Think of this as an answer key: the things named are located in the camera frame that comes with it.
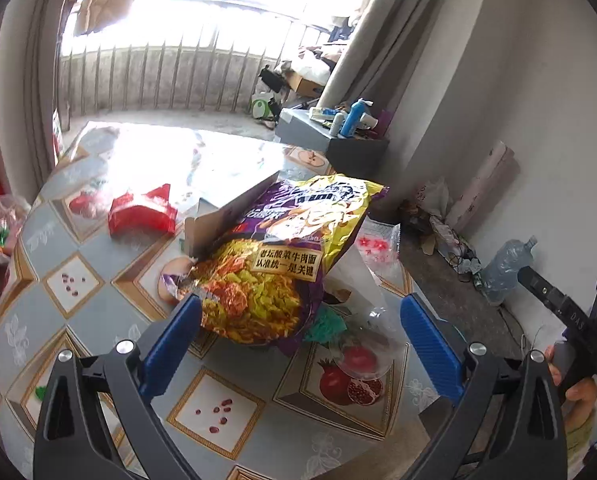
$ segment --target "gray curtain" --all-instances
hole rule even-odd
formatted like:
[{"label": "gray curtain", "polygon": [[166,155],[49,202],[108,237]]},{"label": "gray curtain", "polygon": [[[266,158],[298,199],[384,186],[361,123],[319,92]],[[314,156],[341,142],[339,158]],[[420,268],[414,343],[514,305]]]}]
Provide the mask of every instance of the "gray curtain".
[{"label": "gray curtain", "polygon": [[373,0],[336,65],[318,106],[360,97],[394,111],[424,44],[436,0]]}]

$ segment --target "patterned tablecloth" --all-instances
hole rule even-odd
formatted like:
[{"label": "patterned tablecloth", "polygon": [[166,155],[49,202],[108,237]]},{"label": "patterned tablecloth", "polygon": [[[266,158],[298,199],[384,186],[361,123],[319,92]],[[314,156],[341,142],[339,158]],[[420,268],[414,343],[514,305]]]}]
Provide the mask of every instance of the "patterned tablecloth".
[{"label": "patterned tablecloth", "polygon": [[[175,237],[127,232],[112,239],[110,197],[168,182],[182,221],[199,197],[220,206],[275,170],[304,180],[330,168],[322,156],[273,142],[88,124],[34,202],[0,300],[0,431],[24,476],[32,477],[44,385],[60,349],[106,353],[171,310],[158,295],[158,278],[165,264],[184,256],[182,224]],[[420,293],[405,271],[396,281],[383,288],[395,308],[405,292]],[[377,402],[335,404],[327,388],[342,372],[323,367],[328,357],[317,344],[286,357],[277,348],[250,349],[201,332],[152,405],[201,478],[307,480],[375,446],[437,397],[408,346],[381,379]],[[121,458],[144,475],[112,400],[101,400]]]}]

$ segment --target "railing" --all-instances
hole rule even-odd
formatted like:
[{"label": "railing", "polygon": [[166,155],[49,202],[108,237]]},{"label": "railing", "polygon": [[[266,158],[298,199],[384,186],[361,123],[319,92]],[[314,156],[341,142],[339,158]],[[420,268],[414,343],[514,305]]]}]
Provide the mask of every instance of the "railing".
[{"label": "railing", "polygon": [[[176,12],[161,30],[114,26],[64,36],[56,92],[64,128],[71,116],[100,110],[247,111],[264,65],[329,36],[326,28],[244,2],[171,4]],[[193,19],[185,18],[189,12]]]}]

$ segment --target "hand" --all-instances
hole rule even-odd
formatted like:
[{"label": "hand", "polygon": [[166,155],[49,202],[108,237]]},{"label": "hand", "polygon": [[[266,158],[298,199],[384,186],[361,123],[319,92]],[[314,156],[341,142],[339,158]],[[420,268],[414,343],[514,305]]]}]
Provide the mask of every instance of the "hand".
[{"label": "hand", "polygon": [[[552,373],[553,383],[558,386],[563,377],[556,366],[552,364],[553,360],[553,345],[549,345],[545,350],[545,358],[549,363],[549,371]],[[565,432],[577,430],[591,415],[597,399],[597,386],[593,378],[587,377],[580,380],[569,390],[565,392],[567,400],[574,402],[574,406],[565,416]]]}]

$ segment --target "blue spray bottle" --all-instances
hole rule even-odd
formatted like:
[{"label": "blue spray bottle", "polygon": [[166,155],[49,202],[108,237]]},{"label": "blue spray bottle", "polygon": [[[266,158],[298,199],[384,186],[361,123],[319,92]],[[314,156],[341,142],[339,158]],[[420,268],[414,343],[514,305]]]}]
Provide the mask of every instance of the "blue spray bottle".
[{"label": "blue spray bottle", "polygon": [[356,101],[351,106],[351,110],[349,111],[347,119],[345,119],[345,123],[342,125],[339,136],[347,138],[353,137],[356,127],[358,126],[358,121],[360,121],[360,117],[366,112],[365,107],[373,104],[373,102],[365,101],[363,99]]}]

